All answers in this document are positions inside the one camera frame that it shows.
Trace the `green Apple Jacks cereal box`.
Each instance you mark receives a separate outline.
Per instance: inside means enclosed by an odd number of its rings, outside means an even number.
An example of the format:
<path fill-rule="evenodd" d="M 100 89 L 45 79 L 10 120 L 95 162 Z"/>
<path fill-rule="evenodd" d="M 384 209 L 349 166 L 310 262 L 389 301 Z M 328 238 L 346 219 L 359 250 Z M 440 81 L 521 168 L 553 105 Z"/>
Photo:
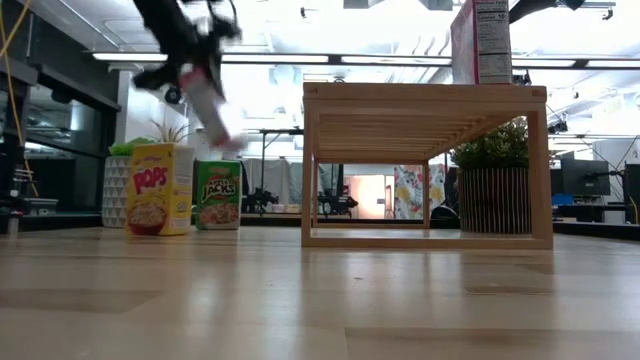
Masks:
<path fill-rule="evenodd" d="M 238 229 L 243 190 L 241 163 L 199 161 L 196 175 L 196 228 Z"/>

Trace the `long ceiling light strip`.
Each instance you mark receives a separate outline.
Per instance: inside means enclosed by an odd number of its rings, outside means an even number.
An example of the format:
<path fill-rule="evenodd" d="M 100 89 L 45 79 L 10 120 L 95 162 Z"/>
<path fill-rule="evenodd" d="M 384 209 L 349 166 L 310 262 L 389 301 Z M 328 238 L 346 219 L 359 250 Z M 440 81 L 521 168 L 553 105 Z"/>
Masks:
<path fill-rule="evenodd" d="M 99 61 L 110 63 L 161 63 L 167 56 L 144 52 L 94 52 Z M 297 54 L 297 53 L 226 53 L 223 64 L 269 64 L 303 66 L 390 66 L 390 67 L 450 67 L 453 62 L 447 56 L 409 55 L 349 55 L 349 54 Z M 544 58 L 514 57 L 512 66 L 517 69 L 536 70 L 640 70 L 640 58 Z"/>

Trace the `floral patterned cloth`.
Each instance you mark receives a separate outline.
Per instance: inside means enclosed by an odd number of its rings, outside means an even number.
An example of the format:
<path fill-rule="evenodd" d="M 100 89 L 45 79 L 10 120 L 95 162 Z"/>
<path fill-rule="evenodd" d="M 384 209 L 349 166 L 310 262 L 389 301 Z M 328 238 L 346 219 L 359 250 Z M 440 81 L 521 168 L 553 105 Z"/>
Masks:
<path fill-rule="evenodd" d="M 429 166 L 429 206 L 433 211 L 445 200 L 445 168 L 443 164 Z M 394 167 L 394 215 L 400 220 L 422 220 L 424 213 L 424 173 L 419 165 Z"/>

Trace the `wooden slatted shelf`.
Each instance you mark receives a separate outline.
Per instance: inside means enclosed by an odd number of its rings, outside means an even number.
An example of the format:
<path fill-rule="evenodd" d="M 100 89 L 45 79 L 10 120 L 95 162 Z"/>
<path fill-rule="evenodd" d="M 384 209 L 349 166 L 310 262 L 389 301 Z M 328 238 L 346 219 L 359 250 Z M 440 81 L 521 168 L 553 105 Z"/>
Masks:
<path fill-rule="evenodd" d="M 554 246 L 547 92 L 540 86 L 306 83 L 301 244 L 364 249 L 550 250 Z M 528 125 L 530 233 L 473 236 L 419 223 L 329 225 L 318 220 L 322 164 L 417 165 L 517 117 Z"/>

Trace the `yellow Corn Pops cereal box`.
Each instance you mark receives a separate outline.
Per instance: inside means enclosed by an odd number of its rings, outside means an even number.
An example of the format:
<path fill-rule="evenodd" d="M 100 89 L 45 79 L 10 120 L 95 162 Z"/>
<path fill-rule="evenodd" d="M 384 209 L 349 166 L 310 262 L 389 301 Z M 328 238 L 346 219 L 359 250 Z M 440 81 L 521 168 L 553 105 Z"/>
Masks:
<path fill-rule="evenodd" d="M 133 235 L 177 236 L 191 230 L 194 149 L 176 143 L 133 149 L 126 230 Z"/>

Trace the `grey draped cloth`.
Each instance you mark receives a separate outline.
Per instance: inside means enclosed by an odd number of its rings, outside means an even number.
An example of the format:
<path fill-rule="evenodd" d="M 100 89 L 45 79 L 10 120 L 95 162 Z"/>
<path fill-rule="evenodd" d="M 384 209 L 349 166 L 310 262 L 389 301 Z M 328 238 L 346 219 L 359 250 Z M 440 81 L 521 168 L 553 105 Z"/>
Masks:
<path fill-rule="evenodd" d="M 277 197 L 280 204 L 301 205 L 303 185 L 303 165 L 287 159 L 245 159 L 242 161 L 251 193 L 264 185 L 264 190 Z"/>

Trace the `succulent in white triangle-pattern pot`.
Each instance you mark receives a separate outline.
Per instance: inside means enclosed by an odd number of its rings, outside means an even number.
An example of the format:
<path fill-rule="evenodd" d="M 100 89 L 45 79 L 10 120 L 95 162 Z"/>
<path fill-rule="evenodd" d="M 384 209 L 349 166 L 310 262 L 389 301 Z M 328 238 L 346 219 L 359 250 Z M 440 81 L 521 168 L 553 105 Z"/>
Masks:
<path fill-rule="evenodd" d="M 104 167 L 102 194 L 102 224 L 107 228 L 123 228 L 126 224 L 127 191 L 133 150 L 137 145 L 180 143 L 189 132 L 189 125 L 169 125 L 152 120 L 156 135 L 139 136 L 109 147 Z"/>

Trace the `black computer monitor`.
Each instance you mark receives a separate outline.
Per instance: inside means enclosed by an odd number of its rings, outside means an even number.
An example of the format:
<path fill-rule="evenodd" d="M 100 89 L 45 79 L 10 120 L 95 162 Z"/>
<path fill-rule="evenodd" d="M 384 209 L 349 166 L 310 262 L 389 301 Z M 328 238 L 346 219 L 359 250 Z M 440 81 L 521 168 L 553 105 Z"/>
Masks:
<path fill-rule="evenodd" d="M 609 164 L 606 161 L 562 159 L 562 188 L 574 196 L 611 194 Z"/>
<path fill-rule="evenodd" d="M 625 165 L 623 171 L 623 195 L 626 207 L 625 221 L 640 225 L 640 164 Z"/>

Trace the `dark glass partition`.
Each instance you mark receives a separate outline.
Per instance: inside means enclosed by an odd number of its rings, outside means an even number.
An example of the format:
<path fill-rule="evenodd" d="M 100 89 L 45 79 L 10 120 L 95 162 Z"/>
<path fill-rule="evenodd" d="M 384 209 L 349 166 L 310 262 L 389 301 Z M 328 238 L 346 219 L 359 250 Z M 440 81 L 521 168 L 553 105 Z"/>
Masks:
<path fill-rule="evenodd" d="M 8 210 L 27 229 L 98 225 L 119 80 L 36 7 L 0 0 L 0 231 Z M 57 199 L 30 213 L 25 198 Z"/>

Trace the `black-framed background table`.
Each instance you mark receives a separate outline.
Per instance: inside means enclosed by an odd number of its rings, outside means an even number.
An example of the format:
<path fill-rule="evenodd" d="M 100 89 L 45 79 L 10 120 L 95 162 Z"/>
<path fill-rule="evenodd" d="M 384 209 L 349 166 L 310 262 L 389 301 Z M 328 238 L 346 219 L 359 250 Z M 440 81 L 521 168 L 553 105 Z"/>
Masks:
<path fill-rule="evenodd" d="M 243 196 L 252 194 L 249 190 L 247 181 L 244 179 L 246 171 L 242 161 L 245 159 L 260 159 L 265 162 L 266 159 L 287 159 L 290 162 L 302 163 L 302 130 L 298 128 L 291 129 L 255 129 L 250 130 L 246 135 L 246 147 L 239 153 L 224 155 L 224 160 L 236 160 L 241 163 L 243 173 Z M 288 207 L 293 206 L 293 213 L 299 213 L 296 209 L 298 205 L 290 204 L 268 204 L 267 211 L 264 214 L 255 214 L 257 216 L 266 216 L 270 213 L 286 213 Z"/>

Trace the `leafy plant in striped pot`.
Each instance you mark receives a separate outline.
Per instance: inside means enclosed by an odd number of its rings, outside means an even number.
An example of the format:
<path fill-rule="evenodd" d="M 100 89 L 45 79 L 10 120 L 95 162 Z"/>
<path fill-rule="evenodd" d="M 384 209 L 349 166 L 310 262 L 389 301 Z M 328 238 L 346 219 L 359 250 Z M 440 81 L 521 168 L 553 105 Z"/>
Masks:
<path fill-rule="evenodd" d="M 491 234 L 531 231 L 526 119 L 509 123 L 456 147 L 461 229 Z"/>

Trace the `small grey box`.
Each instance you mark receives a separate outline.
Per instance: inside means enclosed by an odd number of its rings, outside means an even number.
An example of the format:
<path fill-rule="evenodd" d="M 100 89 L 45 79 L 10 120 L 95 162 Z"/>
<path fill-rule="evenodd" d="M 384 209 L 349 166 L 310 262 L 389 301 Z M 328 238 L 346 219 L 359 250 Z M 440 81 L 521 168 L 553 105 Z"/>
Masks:
<path fill-rule="evenodd" d="M 25 198 L 24 201 L 30 213 L 40 213 L 41 211 L 45 213 L 55 213 L 58 205 L 57 199 Z"/>

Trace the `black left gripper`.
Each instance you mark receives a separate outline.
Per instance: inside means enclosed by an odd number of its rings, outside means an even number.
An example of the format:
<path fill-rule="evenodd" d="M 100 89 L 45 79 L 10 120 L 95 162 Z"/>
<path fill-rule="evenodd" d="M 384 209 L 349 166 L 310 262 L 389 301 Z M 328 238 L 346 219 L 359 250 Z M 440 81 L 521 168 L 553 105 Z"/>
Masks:
<path fill-rule="evenodd" d="M 221 78 L 221 41 L 209 42 L 197 27 L 192 28 L 193 37 L 177 55 L 169 56 L 171 65 L 147 69 L 133 76 L 133 84 L 139 89 L 158 90 L 165 85 L 180 87 L 178 70 L 185 64 L 201 68 L 206 79 L 213 85 L 216 93 L 226 99 Z"/>

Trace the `red Froot Loops cereal box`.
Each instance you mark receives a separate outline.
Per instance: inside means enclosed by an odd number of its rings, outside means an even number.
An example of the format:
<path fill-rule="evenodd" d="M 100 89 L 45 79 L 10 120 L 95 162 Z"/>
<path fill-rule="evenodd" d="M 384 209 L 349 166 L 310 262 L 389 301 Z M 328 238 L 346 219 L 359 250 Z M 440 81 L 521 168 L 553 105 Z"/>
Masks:
<path fill-rule="evenodd" d="M 221 113 L 225 100 L 205 70 L 193 64 L 186 64 L 180 71 L 179 83 L 186 100 L 191 104 L 204 128 L 208 143 L 224 152 L 242 150 L 246 141 L 240 135 L 232 134 L 226 126 Z"/>
<path fill-rule="evenodd" d="M 454 84 L 511 84 L 507 0 L 466 0 L 450 26 Z"/>

